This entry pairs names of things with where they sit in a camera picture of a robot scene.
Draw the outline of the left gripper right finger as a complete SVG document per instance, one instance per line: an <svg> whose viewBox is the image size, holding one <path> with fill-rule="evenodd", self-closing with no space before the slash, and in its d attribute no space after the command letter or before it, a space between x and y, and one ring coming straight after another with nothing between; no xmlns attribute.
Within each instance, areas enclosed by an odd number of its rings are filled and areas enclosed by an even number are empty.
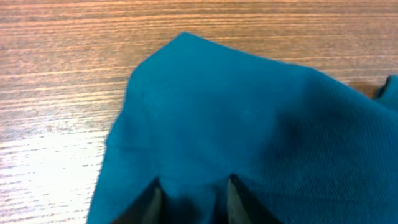
<svg viewBox="0 0 398 224"><path fill-rule="evenodd" d="M226 207L229 224L280 224L236 175L229 177Z"/></svg>

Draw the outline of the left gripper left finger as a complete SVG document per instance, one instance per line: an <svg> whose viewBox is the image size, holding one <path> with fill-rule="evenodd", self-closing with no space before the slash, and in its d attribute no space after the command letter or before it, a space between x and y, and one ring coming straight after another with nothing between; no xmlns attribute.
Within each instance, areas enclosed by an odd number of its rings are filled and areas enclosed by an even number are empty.
<svg viewBox="0 0 398 224"><path fill-rule="evenodd" d="M164 192L155 178L112 224L162 224Z"/></svg>

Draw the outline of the dark blue t-shirt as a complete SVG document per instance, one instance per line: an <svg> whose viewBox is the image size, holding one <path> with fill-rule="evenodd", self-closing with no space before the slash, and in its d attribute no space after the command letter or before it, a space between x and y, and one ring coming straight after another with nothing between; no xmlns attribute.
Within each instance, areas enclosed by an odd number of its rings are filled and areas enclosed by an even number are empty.
<svg viewBox="0 0 398 224"><path fill-rule="evenodd" d="M133 71L87 221L158 178L163 223L228 223L231 175L280 223L396 223L397 77L371 99L182 33Z"/></svg>

